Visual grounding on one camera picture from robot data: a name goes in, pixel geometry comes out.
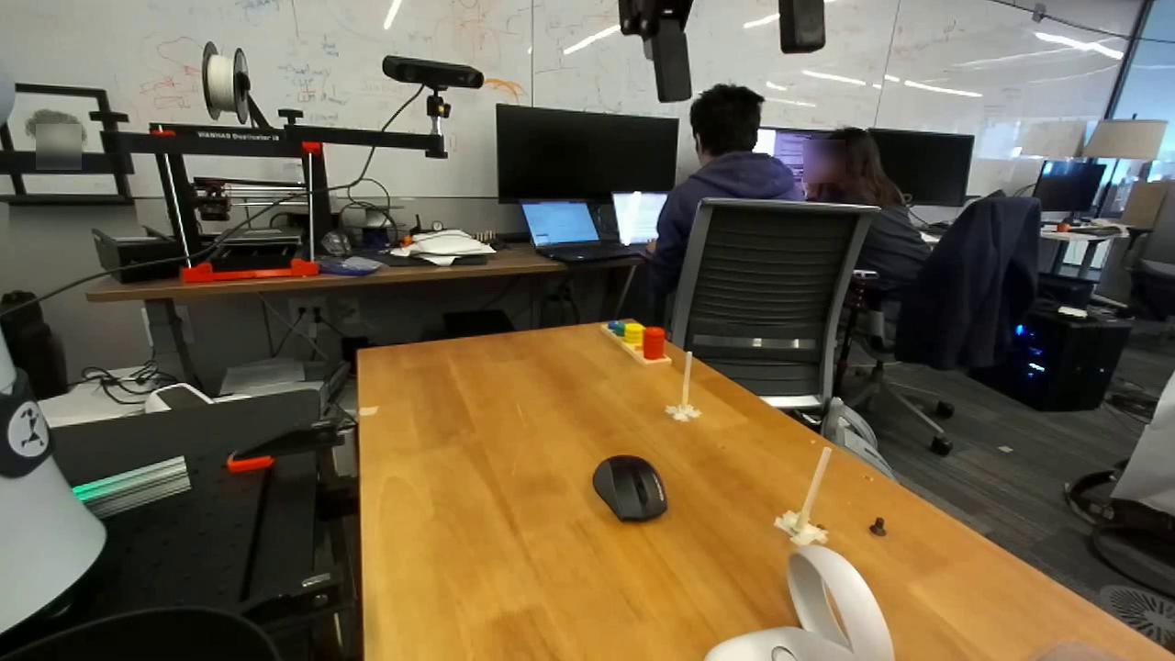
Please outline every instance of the keyboard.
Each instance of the keyboard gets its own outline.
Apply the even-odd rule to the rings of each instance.
[[[594,265],[594,260],[630,260],[637,256],[637,248],[583,244],[583,248],[543,248],[538,255],[562,265]]]

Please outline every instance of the desk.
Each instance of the desk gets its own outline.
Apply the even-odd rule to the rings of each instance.
[[[182,286],[178,278],[91,286],[86,303],[192,303],[192,298],[258,298],[258,293],[323,293],[323,289],[362,289],[362,286],[416,286],[416,284],[469,284],[469,278],[525,278],[525,277],[566,277],[566,265],[538,256],[532,248],[506,248],[485,265],[391,265],[374,277],[314,277],[314,278],[252,278],[252,284],[200,284]]]
[[[1074,251],[1078,255],[1074,278],[1085,278],[1102,244],[1130,238],[1123,224],[1097,224],[1097,227],[1102,233],[1070,233],[1070,227],[1059,233],[1057,224],[1041,224],[1040,238],[1059,244],[1050,272],[1059,277],[1068,251]]]
[[[630,265],[556,265],[538,256],[532,248],[501,248],[490,260],[479,265],[390,265],[374,277],[314,277],[314,278],[252,278],[252,284],[200,284],[182,286],[178,278],[155,278],[155,284],[118,284],[107,278],[86,289],[86,303],[141,303],[155,326],[166,326],[166,342],[178,360],[178,379],[210,388],[199,382],[199,369],[192,355],[192,342],[182,336],[182,319],[177,313],[178,303],[210,303],[210,298],[280,298],[280,293],[340,293],[340,289],[416,289],[416,286],[469,286],[469,284],[501,284],[501,278],[538,278],[543,289],[550,284],[570,284],[576,272],[615,272]]]
[[[395,659],[704,659],[796,623],[796,511],[824,441],[724,374],[641,369],[599,326],[361,354],[362,652]],[[607,455],[644,455],[669,516],[619,524]],[[1050,578],[837,453],[813,522],[871,579],[898,659],[1167,659]]]

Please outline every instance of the jacket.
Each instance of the jacket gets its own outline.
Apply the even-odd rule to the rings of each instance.
[[[991,369],[1036,298],[1040,201],[987,196],[922,265],[897,322],[897,355]]]

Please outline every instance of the computer mouse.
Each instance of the computer mouse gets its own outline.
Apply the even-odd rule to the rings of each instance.
[[[637,455],[608,455],[594,467],[592,485],[619,522],[652,522],[669,495],[652,462]]]

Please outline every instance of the computer monitor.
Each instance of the computer monitor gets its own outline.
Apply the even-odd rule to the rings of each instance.
[[[791,196],[806,200],[806,182],[817,168],[817,142],[824,136],[823,128],[761,128],[756,150],[783,162],[791,174]]]
[[[532,248],[599,244],[592,210],[583,200],[525,200],[522,221]]]
[[[665,193],[615,193],[613,196],[619,248],[655,244],[655,216],[662,216],[665,200],[669,200]]]
[[[1102,162],[1041,162],[1032,200],[1040,200],[1041,210],[1085,215],[1094,210],[1102,175]]]
[[[675,117],[495,108],[500,200],[607,200],[675,185]]]
[[[910,207],[960,207],[974,136],[871,128],[889,182]]]

